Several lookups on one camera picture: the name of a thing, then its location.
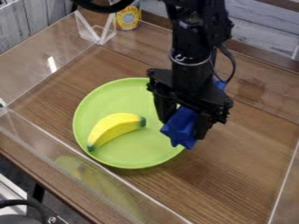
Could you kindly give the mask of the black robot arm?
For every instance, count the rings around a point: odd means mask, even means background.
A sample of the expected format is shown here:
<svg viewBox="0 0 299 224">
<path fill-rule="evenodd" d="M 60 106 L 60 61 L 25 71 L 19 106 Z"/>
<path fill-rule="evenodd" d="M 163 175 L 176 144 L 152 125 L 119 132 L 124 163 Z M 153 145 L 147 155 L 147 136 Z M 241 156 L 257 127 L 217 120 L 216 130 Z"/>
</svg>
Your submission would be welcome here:
<svg viewBox="0 0 299 224">
<path fill-rule="evenodd" d="M 201 140 L 215 123 L 228 119 L 233 102 L 227 81 L 215 71 L 216 52 L 224 49 L 233 24 L 224 0 L 163 0 L 172 23 L 169 69 L 152 68 L 147 89 L 172 144 Z"/>
</svg>

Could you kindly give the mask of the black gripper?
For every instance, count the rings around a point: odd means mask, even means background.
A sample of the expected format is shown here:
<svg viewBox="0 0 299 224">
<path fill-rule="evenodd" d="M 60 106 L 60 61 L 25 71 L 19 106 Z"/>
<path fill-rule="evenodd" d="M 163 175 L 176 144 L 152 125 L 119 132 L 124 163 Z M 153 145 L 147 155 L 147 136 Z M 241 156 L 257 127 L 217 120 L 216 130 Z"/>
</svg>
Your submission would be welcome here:
<svg viewBox="0 0 299 224">
<path fill-rule="evenodd" d="M 161 85 L 171 87 L 172 90 L 191 99 L 199 99 L 203 96 L 203 89 L 207 84 L 215 80 L 211 71 L 207 69 L 161 69 L 149 68 L 147 70 L 148 84 L 147 90 L 153 94 L 153 105 L 157 118 L 161 123 L 167 123 L 177 110 L 177 101 L 173 95 L 156 94 Z M 208 130 L 216 122 L 215 117 L 201 112 L 197 115 L 193 136 L 203 140 Z"/>
</svg>

